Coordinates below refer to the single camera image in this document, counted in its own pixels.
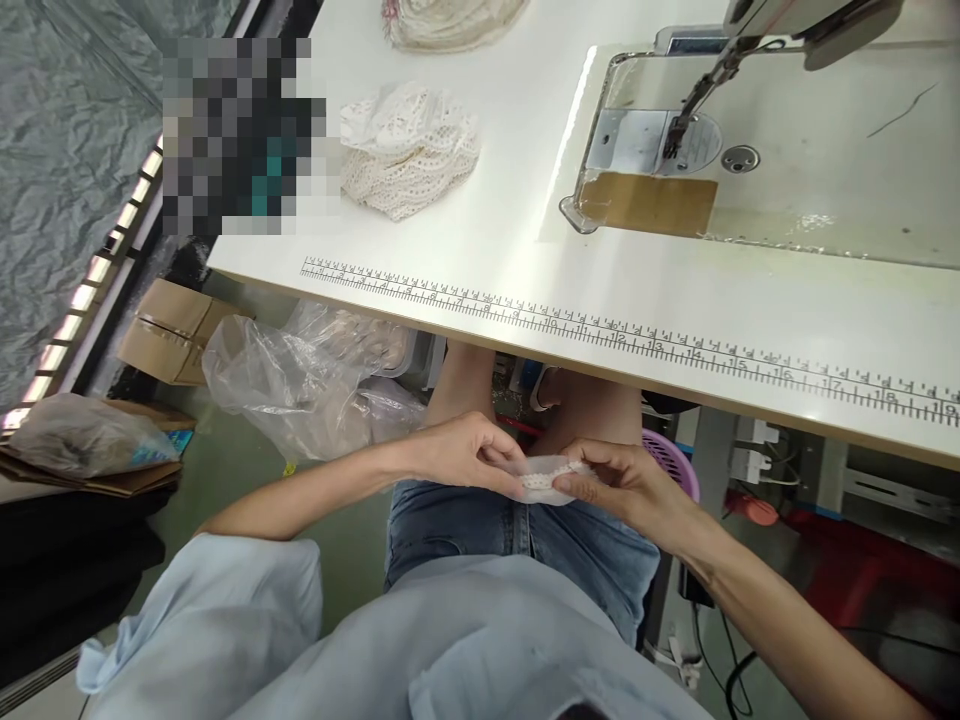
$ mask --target denim shorts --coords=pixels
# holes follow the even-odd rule
[[[566,575],[631,647],[660,551],[592,505],[525,505],[479,488],[405,480],[393,491],[384,590],[418,565],[451,555],[529,555]]]

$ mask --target hand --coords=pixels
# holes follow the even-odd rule
[[[483,413],[471,412],[421,430],[397,442],[404,467],[424,480],[493,490],[509,498],[523,495],[520,480],[488,465],[523,462],[520,446]]]
[[[671,554],[698,534],[707,517],[641,446],[580,439],[561,455],[587,463],[602,482],[561,475],[554,488],[606,510]]]

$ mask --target lace fabric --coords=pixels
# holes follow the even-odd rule
[[[478,119],[447,91],[387,86],[344,106],[343,191],[399,221],[463,183],[480,156]]]
[[[386,35],[407,52],[463,52],[496,41],[527,0],[384,0]]]

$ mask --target purple basket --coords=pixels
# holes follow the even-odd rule
[[[697,474],[680,448],[652,430],[643,431],[643,447],[653,455],[663,471],[676,480],[683,491],[693,498],[695,503],[700,502],[700,483],[697,481]]]

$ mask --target leg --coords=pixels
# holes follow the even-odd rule
[[[568,370],[552,372],[541,382],[539,399],[560,407],[532,455],[556,454],[577,437],[642,442],[640,390]],[[563,507],[531,506],[530,533],[533,556],[576,583],[634,646],[643,597],[660,561],[656,546],[579,500]]]
[[[427,408],[427,425],[472,410],[493,420],[494,351],[451,341]],[[405,480],[393,491],[387,520],[384,591],[406,572],[438,557],[507,555],[513,502],[477,488]]]
[[[479,410],[493,422],[493,350],[447,341],[440,379],[427,407],[427,425]]]
[[[540,403],[560,407],[531,455],[556,455],[578,437],[629,445],[642,442],[643,396],[638,388],[561,368],[549,372],[540,383]]]

